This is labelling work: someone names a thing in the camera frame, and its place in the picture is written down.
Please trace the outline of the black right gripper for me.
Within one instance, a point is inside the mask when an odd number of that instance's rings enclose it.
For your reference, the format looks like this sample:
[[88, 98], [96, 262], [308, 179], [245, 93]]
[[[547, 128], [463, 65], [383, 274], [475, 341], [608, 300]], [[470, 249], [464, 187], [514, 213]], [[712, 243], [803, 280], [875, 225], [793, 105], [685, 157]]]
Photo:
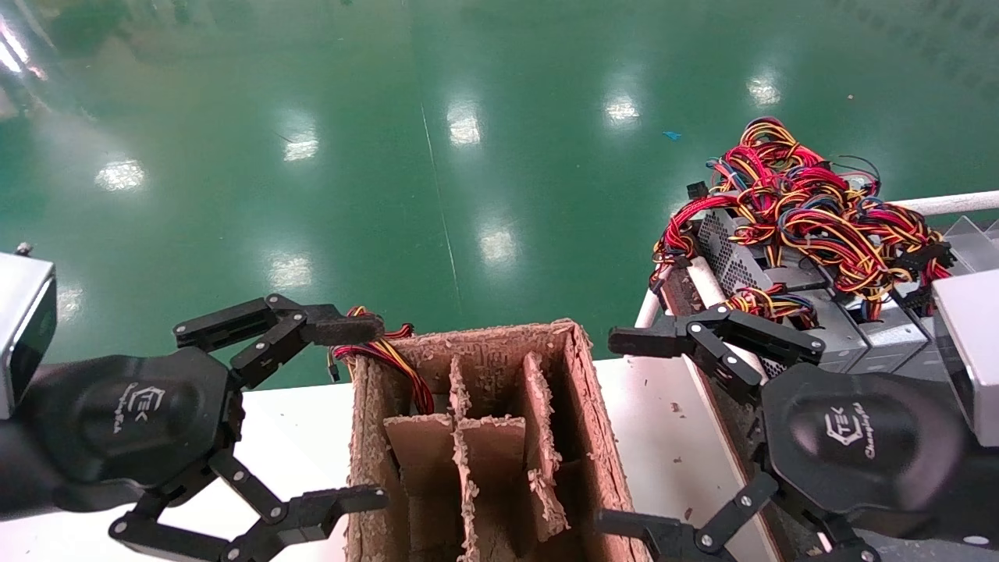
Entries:
[[[972, 448], [963, 417], [941, 383], [895, 374], [849, 375], [814, 366], [820, 339], [759, 316], [717, 305], [695, 315], [668, 315], [652, 327], [610, 329], [613, 353], [685, 356], [740, 404], [761, 413], [770, 466], [696, 528], [675, 519], [599, 510], [595, 529], [637, 539], [653, 561], [734, 561], [727, 544], [789, 485], [818, 509], [919, 513], [950, 485]], [[742, 349], [791, 367], [763, 385], [763, 374], [735, 354]], [[799, 561], [880, 561], [842, 516], [806, 513], [829, 548]]]

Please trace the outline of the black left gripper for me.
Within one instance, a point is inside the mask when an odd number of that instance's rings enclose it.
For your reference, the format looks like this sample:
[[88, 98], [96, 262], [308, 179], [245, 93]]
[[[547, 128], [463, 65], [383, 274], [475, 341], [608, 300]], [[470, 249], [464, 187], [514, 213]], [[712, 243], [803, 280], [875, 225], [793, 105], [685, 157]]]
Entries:
[[[381, 317], [270, 294], [180, 322], [172, 334], [186, 348], [166, 356], [39, 368], [20, 403], [22, 512], [99, 512], [138, 501], [109, 528], [129, 550], [169, 561], [271, 561], [329, 539], [345, 515], [389, 506], [378, 486], [281, 501], [230, 451], [245, 416], [238, 383], [257, 388], [310, 345], [378, 340]], [[242, 342], [229, 369], [207, 354]], [[217, 479], [257, 513], [244, 533], [228, 540], [159, 522], [170, 505]]]

